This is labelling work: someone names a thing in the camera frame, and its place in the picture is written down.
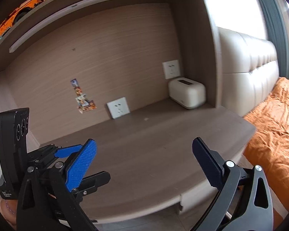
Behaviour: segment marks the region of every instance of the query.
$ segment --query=orange bedding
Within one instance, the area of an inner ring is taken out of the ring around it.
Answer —
[[[289,211],[289,80],[280,78],[244,119],[257,127],[244,155],[264,168],[269,186]]]

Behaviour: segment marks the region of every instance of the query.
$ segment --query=tufted headboard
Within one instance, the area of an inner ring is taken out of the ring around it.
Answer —
[[[244,116],[266,99],[278,80],[276,49],[270,41],[218,29],[223,61],[222,105]]]

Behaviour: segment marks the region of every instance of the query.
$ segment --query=camera lens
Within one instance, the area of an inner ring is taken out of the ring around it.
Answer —
[[[19,124],[18,124],[17,130],[16,130],[16,138],[19,141],[19,139],[20,139],[20,125]]]
[[[25,134],[26,130],[26,124],[25,124],[25,119],[22,120],[22,136]]]

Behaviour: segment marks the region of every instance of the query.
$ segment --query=wall outlet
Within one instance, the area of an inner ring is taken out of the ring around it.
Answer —
[[[113,119],[130,113],[125,97],[112,102],[107,102],[107,106]]]
[[[178,60],[163,62],[165,79],[175,78],[181,75],[180,65]]]

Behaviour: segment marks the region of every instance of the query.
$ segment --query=bolt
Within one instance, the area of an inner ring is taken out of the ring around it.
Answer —
[[[58,162],[55,164],[55,167],[56,167],[56,168],[62,168],[62,167],[63,167],[63,162],[62,162],[62,161],[58,161]]]
[[[255,169],[257,169],[258,171],[261,171],[261,170],[262,170],[262,167],[259,166],[259,165],[256,165],[256,166],[255,166]]]
[[[31,173],[34,170],[34,167],[28,167],[27,171]]]
[[[233,161],[227,161],[227,162],[226,162],[226,165],[227,165],[228,167],[234,167],[234,162],[233,162]]]

